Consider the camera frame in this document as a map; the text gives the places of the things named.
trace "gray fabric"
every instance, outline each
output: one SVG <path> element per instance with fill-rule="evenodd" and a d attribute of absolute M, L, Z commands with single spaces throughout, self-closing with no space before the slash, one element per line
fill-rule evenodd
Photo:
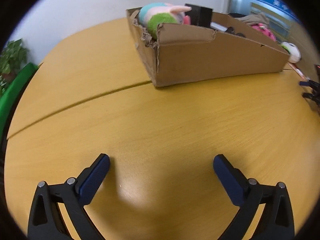
<path fill-rule="evenodd" d="M 265 27 L 269 27 L 269 19 L 266 17 L 264 13 L 259 14 L 251 14 L 242 18 L 236 18 L 237 20 L 246 23 L 247 25 L 255 25 L 258 23 L 262 23 Z"/>

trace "white wall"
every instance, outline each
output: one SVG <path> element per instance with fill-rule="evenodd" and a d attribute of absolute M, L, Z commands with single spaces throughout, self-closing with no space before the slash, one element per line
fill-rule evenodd
<path fill-rule="evenodd" d="M 10 40 L 23 38 L 30 60 L 40 63 L 62 39 L 96 24 L 125 17 L 128 8 L 152 2 L 193 3 L 225 12 L 228 0 L 40 0 L 23 18 Z"/>

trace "wooden table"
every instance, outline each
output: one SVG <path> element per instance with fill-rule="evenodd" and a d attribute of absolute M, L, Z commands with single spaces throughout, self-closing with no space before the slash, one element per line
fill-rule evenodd
<path fill-rule="evenodd" d="M 77 176 L 100 153 L 111 157 L 111 169 L 85 209 L 106 239 L 217 239 L 237 211 L 212 169 L 217 154 L 262 184 L 285 182 L 296 229 L 301 227 L 320 189 L 320 118 L 301 97 L 293 70 L 155 89 L 140 70 L 136 53 L 120 53 L 133 47 L 128 32 L 121 50 L 116 35 L 108 40 L 114 53 L 100 59 L 103 73 L 93 71 L 96 65 L 88 60 L 79 72 L 78 64 L 56 65 L 59 50 L 67 62 L 89 58 L 66 51 L 85 43 L 81 37 L 90 38 L 84 33 L 94 31 L 71 36 L 62 42 L 69 46 L 59 44 L 45 58 L 12 122 L 5 191 L 9 210 L 25 232 L 38 182 L 57 184 Z M 55 71 L 60 75 L 45 77 Z M 104 83 L 103 75 L 117 78 L 105 77 Z M 86 89 L 72 86 L 88 76 Z M 51 78 L 63 79 L 62 88 L 47 84 Z M 62 93 L 66 87 L 68 100 L 47 109 L 49 96 L 59 100 L 54 91 Z M 32 123 L 30 118 L 18 127 L 31 112 Z M 63 205 L 61 209 L 78 239 Z"/>

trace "cardboard box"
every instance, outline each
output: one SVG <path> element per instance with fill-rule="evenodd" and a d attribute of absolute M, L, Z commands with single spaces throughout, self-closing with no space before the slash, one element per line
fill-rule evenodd
<path fill-rule="evenodd" d="M 229 15 L 212 21 L 246 38 L 193 25 L 162 24 L 152 40 L 138 23 L 140 8 L 127 10 L 136 49 L 156 87 L 236 75 L 282 71 L 289 55 L 276 42 Z"/>

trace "metal pin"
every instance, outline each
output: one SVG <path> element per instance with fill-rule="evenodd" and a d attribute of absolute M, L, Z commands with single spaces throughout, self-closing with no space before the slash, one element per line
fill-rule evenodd
<path fill-rule="evenodd" d="M 41 181 L 38 183 L 38 187 L 43 187 L 45 185 L 45 182 L 44 181 Z"/>
<path fill-rule="evenodd" d="M 278 183 L 278 186 L 279 186 L 280 188 L 285 188 L 285 184 L 284 184 L 283 182 L 279 182 L 279 183 Z"/>
<path fill-rule="evenodd" d="M 67 180 L 67 183 L 68 183 L 69 185 L 72 185 L 72 184 L 74 184 L 75 181 L 76 181 L 75 178 L 69 178 L 69 179 Z"/>
<path fill-rule="evenodd" d="M 248 182 L 249 182 L 249 184 L 251 184 L 251 185 L 256 185 L 256 184 L 257 184 L 257 180 L 256 180 L 256 179 L 253 179 L 253 178 L 248 179 Z"/>

